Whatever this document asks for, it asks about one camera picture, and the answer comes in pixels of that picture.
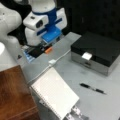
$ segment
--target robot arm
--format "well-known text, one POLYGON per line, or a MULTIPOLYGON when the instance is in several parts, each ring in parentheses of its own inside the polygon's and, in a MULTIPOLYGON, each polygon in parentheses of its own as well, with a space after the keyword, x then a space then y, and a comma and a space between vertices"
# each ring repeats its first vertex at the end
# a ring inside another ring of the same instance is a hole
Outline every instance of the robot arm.
POLYGON ((23 21, 27 42, 31 46, 43 43, 51 44, 61 35, 67 26, 64 8, 56 10, 54 0, 15 0, 20 4, 29 4, 32 12, 23 21))

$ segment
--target blue object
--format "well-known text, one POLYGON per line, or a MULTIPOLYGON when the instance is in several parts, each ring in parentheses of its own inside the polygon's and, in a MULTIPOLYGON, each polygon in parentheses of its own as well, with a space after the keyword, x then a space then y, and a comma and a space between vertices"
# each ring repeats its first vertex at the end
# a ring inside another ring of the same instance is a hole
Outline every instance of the blue object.
POLYGON ((50 43, 57 37, 59 37, 61 34, 61 30, 53 25, 49 28, 48 32, 42 36, 42 39, 46 43, 50 43))
MULTIPOLYGON (((54 24, 56 25, 56 24, 58 24, 61 21, 62 21, 62 18, 57 20, 54 24)), ((40 34, 44 33, 45 31, 47 31, 47 28, 44 28, 44 29, 40 30, 39 32, 37 32, 37 36, 39 36, 40 34)))
POLYGON ((58 22, 60 22, 62 20, 62 19, 60 19, 56 23, 56 19, 57 19, 56 8, 54 8, 53 10, 51 10, 49 12, 45 12, 45 13, 33 12, 33 14, 48 16, 49 24, 45 25, 45 29, 43 29, 37 33, 37 35, 40 35, 43 32, 47 31, 47 33, 45 33, 42 36, 42 39, 44 39, 45 42, 50 43, 61 35, 61 30, 55 26, 58 22))

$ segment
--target box lid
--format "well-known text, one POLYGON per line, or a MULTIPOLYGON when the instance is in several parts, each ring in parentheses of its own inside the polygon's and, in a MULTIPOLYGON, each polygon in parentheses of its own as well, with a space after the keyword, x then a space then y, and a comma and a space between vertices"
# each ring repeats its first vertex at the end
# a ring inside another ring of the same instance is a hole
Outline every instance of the box lid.
POLYGON ((110 67, 120 54, 120 41, 87 32, 71 46, 81 56, 88 52, 91 60, 110 67))

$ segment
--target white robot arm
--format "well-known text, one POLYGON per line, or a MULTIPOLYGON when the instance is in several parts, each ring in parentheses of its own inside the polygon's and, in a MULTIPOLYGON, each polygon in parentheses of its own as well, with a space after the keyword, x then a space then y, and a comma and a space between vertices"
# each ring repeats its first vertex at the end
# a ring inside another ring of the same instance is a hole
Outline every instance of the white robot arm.
POLYGON ((27 59, 21 50, 18 39, 8 35, 8 33, 18 28, 21 23, 22 19, 18 12, 8 9, 0 3, 0 42, 5 45, 14 60, 23 67, 27 59))
POLYGON ((24 19, 27 42, 31 46, 41 43, 49 45, 61 35, 67 26, 64 8, 56 10, 54 0, 15 0, 20 4, 29 4, 32 12, 24 19))

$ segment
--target white table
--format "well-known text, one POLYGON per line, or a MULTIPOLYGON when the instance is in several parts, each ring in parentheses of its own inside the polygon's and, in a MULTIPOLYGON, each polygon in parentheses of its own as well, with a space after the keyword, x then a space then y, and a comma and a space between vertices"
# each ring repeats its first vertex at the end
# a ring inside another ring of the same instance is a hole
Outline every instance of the white table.
MULTIPOLYGON (((23 68, 25 77, 28 81, 40 74, 48 66, 48 61, 57 59, 70 49, 80 35, 69 33, 65 38, 59 41, 53 47, 53 52, 49 55, 43 54, 31 64, 23 68)), ((71 60, 70 53, 61 59, 54 66, 62 78, 81 98, 78 106, 83 114, 89 116, 91 120, 118 120, 120 117, 120 65, 107 77, 91 69, 75 63, 71 60), (107 95, 103 95, 92 90, 80 87, 80 83, 86 83, 90 86, 99 88, 107 95)), ((46 117, 46 110, 42 120, 55 120, 50 116, 46 117)))

